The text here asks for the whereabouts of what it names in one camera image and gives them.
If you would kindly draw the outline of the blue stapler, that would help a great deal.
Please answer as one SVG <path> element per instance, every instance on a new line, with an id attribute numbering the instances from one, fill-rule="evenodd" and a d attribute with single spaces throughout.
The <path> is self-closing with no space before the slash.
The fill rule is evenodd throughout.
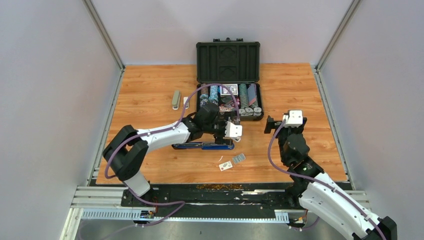
<path id="1" fill-rule="evenodd" d="M 175 150 L 183 149 L 201 149 L 201 150 L 233 150 L 235 144 L 230 141 L 229 143 L 215 143 L 215 142 L 186 142 L 176 143 L 171 145 Z"/>

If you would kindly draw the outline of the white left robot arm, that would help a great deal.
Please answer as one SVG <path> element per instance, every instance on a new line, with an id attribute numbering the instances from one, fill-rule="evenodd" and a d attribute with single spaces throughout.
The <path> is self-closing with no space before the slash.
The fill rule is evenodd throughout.
<path id="1" fill-rule="evenodd" d="M 190 143 L 203 134 L 213 135 L 217 141 L 239 141 L 243 127 L 238 118 L 225 118 L 217 105 L 207 103 L 169 125 L 150 129 L 125 125 L 105 147 L 102 156 L 112 169 L 112 176 L 132 191 L 135 202 L 146 207 L 153 201 L 150 183 L 140 170 L 146 155 L 164 147 Z"/>

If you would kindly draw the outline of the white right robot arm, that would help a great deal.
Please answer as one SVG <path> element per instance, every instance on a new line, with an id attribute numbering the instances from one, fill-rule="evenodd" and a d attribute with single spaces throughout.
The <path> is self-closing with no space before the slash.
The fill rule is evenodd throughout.
<path id="1" fill-rule="evenodd" d="M 309 155 L 303 136 L 305 117 L 295 124 L 267 117 L 264 133 L 274 134 L 267 149 L 270 164 L 288 174 L 292 185 L 286 189 L 286 204 L 292 209 L 302 207 L 335 230 L 346 240 L 396 240 L 398 227 L 389 216 L 380 217 L 347 194 Z"/>

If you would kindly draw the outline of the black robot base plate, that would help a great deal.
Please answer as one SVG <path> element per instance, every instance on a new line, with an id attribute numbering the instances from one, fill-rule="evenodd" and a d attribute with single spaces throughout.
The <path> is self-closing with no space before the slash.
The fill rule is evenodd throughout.
<path id="1" fill-rule="evenodd" d="M 184 206 L 173 214 L 176 218 L 270 219 L 275 211 L 303 217 L 307 210 L 289 196 L 290 182 L 280 183 L 210 183 L 153 184 L 151 190 L 136 199 L 129 190 L 121 198 L 123 207 L 148 207 L 159 203 L 157 216 L 171 213 L 181 202 Z"/>

